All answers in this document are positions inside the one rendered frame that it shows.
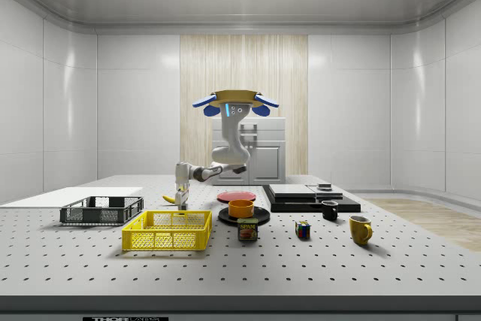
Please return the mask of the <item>yellow bowl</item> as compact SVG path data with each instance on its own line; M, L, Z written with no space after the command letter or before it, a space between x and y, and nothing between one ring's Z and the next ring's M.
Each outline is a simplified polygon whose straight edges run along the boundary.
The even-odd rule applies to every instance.
M236 199L228 203L228 215L234 218L249 218L254 214L253 201Z

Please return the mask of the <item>yellow basket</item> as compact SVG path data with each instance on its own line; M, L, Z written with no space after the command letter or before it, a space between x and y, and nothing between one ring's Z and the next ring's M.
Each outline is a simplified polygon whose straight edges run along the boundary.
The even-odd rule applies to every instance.
M209 210L146 210L122 229L124 250L204 250Z

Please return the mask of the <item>red plate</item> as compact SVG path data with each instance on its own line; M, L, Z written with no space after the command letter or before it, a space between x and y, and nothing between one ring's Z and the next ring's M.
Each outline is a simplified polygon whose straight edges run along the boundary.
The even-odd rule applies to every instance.
M256 195L252 192L247 191L228 191L222 192L217 195L216 199L221 202L229 203L234 200L248 200L255 201Z

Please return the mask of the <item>flat-sided can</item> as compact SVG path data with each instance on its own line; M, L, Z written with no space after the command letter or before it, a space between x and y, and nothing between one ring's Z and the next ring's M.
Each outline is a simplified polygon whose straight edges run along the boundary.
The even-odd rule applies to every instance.
M239 218L237 220L237 235L240 241L256 241L258 239L258 219Z

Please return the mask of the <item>dark grey basket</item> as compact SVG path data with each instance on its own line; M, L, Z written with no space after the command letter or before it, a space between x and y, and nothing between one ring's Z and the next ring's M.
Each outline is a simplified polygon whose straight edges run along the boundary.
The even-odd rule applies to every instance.
M60 209L65 224L122 225L144 208L144 199L133 196L90 196Z

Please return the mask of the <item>black plate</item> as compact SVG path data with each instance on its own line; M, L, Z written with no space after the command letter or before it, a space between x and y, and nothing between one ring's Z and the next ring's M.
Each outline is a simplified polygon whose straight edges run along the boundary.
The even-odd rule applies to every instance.
M258 224L261 225L266 223L270 219L270 212L262 207L254 207L253 218L258 220ZM223 208L218 215L218 218L225 223L230 223L233 225L237 225L237 218L230 217L228 214L228 208Z

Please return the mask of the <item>white cabinet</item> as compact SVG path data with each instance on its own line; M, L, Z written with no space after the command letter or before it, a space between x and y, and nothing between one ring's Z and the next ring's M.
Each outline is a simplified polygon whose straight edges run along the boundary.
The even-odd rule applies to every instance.
M250 153L247 170L231 171L210 179L213 185L264 185L284 183L285 119L283 117L246 117L239 125L240 141Z

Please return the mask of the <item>drone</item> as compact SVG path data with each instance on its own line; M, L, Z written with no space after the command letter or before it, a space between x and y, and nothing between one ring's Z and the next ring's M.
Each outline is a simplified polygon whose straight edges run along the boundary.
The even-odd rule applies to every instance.
M232 113L226 105L233 104L249 104L253 112L261 117L267 117L271 110L270 108L278 108L277 101L266 98L260 92L252 90L222 90L212 92L210 95L195 101L192 106L198 108L205 106L204 115L207 117L216 116L221 110L226 110L228 114Z

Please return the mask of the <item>black stove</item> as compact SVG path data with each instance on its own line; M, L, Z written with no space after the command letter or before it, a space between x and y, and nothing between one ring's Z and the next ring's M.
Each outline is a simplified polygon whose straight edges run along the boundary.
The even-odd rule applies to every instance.
M345 195L334 198L318 197L314 193L312 195L275 195L272 185L264 185L263 189L271 203L272 212L321 212L322 201L335 201L338 203L338 211L344 213L360 212L361 205Z

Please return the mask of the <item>white board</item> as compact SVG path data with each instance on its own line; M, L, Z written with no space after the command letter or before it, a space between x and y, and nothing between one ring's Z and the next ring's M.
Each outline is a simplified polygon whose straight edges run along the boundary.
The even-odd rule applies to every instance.
M128 196L139 190L141 187L67 187L2 204L0 207L62 207L89 196Z

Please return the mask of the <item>black mug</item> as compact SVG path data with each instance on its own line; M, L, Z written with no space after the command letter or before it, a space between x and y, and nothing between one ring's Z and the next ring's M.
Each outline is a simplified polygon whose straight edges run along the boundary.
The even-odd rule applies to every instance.
M321 205L323 218L335 221L338 217L338 203L336 201L322 201Z

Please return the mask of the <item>yellow mug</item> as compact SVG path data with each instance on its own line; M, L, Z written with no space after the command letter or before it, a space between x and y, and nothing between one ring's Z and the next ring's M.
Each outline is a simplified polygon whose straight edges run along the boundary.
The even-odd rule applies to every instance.
M349 227L352 240L358 245L366 245L373 235L371 221L367 217L351 216Z

